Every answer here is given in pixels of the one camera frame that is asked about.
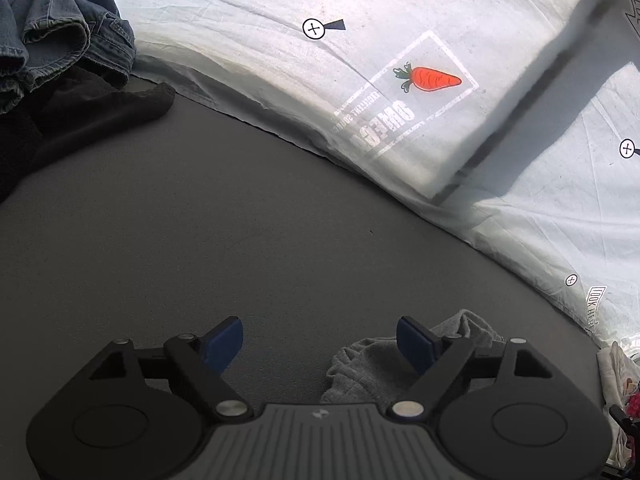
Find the grey zip hoodie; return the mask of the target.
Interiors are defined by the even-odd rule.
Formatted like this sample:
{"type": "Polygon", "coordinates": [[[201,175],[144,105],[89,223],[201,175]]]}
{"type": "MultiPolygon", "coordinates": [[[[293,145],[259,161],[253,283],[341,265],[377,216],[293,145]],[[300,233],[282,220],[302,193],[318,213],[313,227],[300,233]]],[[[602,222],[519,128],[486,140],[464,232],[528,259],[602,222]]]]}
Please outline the grey zip hoodie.
{"type": "MultiPolygon", "coordinates": [[[[466,309],[433,326],[431,332],[439,337],[471,338],[477,348],[506,342],[484,318],[466,309]]],[[[364,338],[335,353],[320,403],[373,403],[385,412],[419,377],[398,350],[395,336],[364,338]]]]}

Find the cream white folded garment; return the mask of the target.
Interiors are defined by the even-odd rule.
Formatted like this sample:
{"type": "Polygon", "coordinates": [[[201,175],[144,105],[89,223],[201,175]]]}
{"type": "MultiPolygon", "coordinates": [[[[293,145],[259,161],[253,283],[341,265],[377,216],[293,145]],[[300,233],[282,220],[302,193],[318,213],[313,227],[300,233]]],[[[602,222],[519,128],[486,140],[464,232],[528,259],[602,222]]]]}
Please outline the cream white folded garment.
{"type": "Polygon", "coordinates": [[[632,451],[624,430],[613,419],[610,408],[617,405],[629,414],[629,403],[639,395],[639,365],[614,341],[597,353],[601,387],[604,399],[603,414],[612,432],[612,448],[608,464],[626,469],[631,463],[632,451]]]}

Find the red folded garment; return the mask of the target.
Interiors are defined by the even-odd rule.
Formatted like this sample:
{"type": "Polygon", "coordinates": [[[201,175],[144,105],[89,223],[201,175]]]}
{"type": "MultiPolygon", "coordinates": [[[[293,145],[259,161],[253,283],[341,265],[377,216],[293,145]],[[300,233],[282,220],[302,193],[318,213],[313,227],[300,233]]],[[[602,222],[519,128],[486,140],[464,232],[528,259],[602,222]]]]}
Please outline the red folded garment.
{"type": "Polygon", "coordinates": [[[640,393],[636,392],[631,396],[628,396],[628,399],[625,404],[626,414],[633,418],[640,418],[640,393]]]}

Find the white printed carrot curtain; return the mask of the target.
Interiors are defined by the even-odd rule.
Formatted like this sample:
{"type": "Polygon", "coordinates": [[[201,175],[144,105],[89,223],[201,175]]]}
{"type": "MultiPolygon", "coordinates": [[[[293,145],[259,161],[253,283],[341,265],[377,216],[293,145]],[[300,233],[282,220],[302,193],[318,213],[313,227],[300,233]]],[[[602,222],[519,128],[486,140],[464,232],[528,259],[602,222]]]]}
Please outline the white printed carrot curtain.
{"type": "Polygon", "coordinates": [[[639,354],[639,0],[115,0],[141,76],[352,168],[639,354]]]}

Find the black garment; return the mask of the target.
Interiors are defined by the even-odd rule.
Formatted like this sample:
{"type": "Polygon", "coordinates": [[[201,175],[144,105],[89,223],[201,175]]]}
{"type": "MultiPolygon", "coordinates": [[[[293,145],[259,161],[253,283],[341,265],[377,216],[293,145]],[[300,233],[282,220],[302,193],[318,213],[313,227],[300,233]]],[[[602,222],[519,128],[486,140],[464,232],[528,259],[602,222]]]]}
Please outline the black garment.
{"type": "Polygon", "coordinates": [[[175,90],[156,84],[117,89],[99,75],[71,68],[1,116],[1,198],[24,177],[89,145],[168,113],[175,90]]]}

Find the blue denim garment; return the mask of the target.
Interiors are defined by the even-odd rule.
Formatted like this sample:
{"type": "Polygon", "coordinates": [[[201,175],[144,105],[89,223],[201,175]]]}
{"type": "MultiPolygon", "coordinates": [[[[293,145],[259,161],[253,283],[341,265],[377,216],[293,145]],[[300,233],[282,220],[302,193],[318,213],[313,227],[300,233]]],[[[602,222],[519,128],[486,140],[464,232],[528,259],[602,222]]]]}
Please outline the blue denim garment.
{"type": "Polygon", "coordinates": [[[134,31],[115,0],[1,0],[1,111],[75,65],[128,84],[134,31]]]}

